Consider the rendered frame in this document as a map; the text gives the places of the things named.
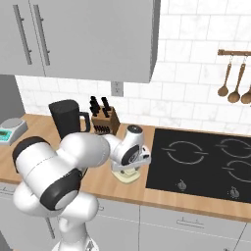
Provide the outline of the wooden knife block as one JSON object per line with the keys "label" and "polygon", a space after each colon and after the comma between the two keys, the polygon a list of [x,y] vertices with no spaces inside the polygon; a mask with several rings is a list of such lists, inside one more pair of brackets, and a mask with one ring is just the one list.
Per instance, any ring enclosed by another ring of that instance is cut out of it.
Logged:
{"label": "wooden knife block", "polygon": [[109,117],[106,118],[103,111],[100,111],[97,116],[91,117],[96,134],[117,134],[121,123],[114,107],[108,111],[108,115]]}

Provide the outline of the cream blender lid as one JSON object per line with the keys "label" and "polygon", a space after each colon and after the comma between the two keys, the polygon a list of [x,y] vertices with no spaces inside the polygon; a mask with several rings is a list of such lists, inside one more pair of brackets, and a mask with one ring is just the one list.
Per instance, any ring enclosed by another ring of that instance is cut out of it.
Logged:
{"label": "cream blender lid", "polygon": [[140,177],[140,172],[137,171],[135,168],[122,170],[119,172],[113,172],[113,175],[122,183],[129,184]]}

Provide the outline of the black hob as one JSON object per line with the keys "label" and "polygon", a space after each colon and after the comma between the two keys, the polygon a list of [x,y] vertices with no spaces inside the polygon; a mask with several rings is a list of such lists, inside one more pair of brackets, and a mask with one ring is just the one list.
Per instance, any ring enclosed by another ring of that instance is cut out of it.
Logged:
{"label": "black hob", "polygon": [[146,186],[251,204],[251,137],[157,128]]}

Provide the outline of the grey wall cupboard door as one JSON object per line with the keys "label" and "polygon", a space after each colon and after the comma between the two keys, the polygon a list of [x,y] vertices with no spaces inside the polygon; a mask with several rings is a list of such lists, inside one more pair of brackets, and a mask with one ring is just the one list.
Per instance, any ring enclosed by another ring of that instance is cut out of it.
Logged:
{"label": "grey wall cupboard door", "polygon": [[[28,65],[13,5],[18,5],[32,65]],[[28,0],[0,0],[0,74],[45,76]]]}
{"label": "grey wall cupboard door", "polygon": [[159,0],[29,0],[38,5],[50,77],[148,82],[156,62]]}

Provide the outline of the grey wall socket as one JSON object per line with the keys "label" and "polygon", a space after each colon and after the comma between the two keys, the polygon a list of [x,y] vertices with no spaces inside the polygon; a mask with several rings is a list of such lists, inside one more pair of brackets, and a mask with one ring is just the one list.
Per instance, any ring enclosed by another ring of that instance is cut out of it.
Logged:
{"label": "grey wall socket", "polygon": [[122,81],[111,82],[111,95],[118,97],[124,96],[124,83]]}

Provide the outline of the grey tall cabinet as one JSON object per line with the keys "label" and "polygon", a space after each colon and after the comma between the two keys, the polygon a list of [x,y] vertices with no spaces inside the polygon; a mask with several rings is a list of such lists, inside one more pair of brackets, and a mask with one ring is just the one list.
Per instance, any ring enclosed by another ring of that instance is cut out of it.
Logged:
{"label": "grey tall cabinet", "polygon": [[13,75],[0,75],[0,125],[25,114],[24,104]]}

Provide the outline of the wooden wall rail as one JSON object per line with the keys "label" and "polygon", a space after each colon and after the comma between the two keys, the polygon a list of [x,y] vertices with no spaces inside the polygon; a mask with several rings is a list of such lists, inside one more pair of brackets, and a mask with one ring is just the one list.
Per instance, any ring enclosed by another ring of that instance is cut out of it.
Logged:
{"label": "wooden wall rail", "polygon": [[224,50],[219,49],[218,50],[219,56],[243,56],[243,57],[251,57],[251,51],[236,51],[236,50]]}

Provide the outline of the grey base cupboard door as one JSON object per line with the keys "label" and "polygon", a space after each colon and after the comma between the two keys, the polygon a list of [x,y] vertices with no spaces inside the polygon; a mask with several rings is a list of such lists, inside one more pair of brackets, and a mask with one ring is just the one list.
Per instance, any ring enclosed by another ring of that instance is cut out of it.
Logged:
{"label": "grey base cupboard door", "polygon": [[[205,228],[178,225],[176,220]],[[184,212],[140,207],[140,251],[233,251],[245,223]]]}
{"label": "grey base cupboard door", "polygon": [[98,199],[104,211],[86,224],[100,251],[138,251],[139,206]]}
{"label": "grey base cupboard door", "polygon": [[247,223],[234,251],[251,251],[251,223]]}
{"label": "grey base cupboard door", "polygon": [[0,231],[11,249],[18,251],[51,251],[60,241],[56,218],[50,220],[52,237],[43,218],[28,216],[16,208],[15,184],[0,182]]}

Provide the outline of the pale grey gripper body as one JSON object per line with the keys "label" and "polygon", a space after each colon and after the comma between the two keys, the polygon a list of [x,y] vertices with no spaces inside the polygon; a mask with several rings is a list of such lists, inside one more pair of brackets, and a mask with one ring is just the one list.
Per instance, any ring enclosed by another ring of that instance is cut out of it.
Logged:
{"label": "pale grey gripper body", "polygon": [[115,161],[112,162],[112,171],[113,172],[124,172],[126,170],[138,170],[141,166],[145,165],[146,162],[145,161],[136,161],[133,162],[129,165],[125,165],[123,166],[122,164],[118,164]]}

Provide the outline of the wooden hanging spoon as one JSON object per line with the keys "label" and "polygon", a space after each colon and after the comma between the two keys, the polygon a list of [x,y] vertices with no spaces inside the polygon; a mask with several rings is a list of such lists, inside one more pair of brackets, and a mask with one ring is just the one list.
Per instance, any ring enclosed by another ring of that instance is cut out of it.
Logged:
{"label": "wooden hanging spoon", "polygon": [[239,84],[240,84],[240,82],[242,80],[245,68],[246,68],[246,60],[243,60],[243,63],[241,64],[240,69],[239,69],[236,87],[235,87],[234,91],[231,92],[230,95],[227,98],[227,100],[230,103],[236,103],[240,99],[240,94],[238,92],[238,88],[239,88]]}
{"label": "wooden hanging spoon", "polygon": [[228,89],[226,87],[226,83],[227,83],[229,73],[230,73],[230,70],[231,70],[232,58],[233,58],[233,56],[230,56],[229,63],[227,64],[225,82],[224,82],[223,86],[220,87],[219,90],[218,90],[218,95],[221,96],[221,97],[227,96],[227,94],[228,94]]}
{"label": "wooden hanging spoon", "polygon": [[243,104],[249,104],[251,102],[251,84],[249,90],[241,96],[241,102]]}

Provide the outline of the grey kitchen scale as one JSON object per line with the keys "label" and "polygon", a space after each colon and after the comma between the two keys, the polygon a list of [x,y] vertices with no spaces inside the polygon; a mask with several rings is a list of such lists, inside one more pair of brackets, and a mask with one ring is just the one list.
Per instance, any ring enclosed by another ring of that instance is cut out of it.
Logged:
{"label": "grey kitchen scale", "polygon": [[0,125],[0,145],[12,145],[28,130],[25,120],[11,118]]}

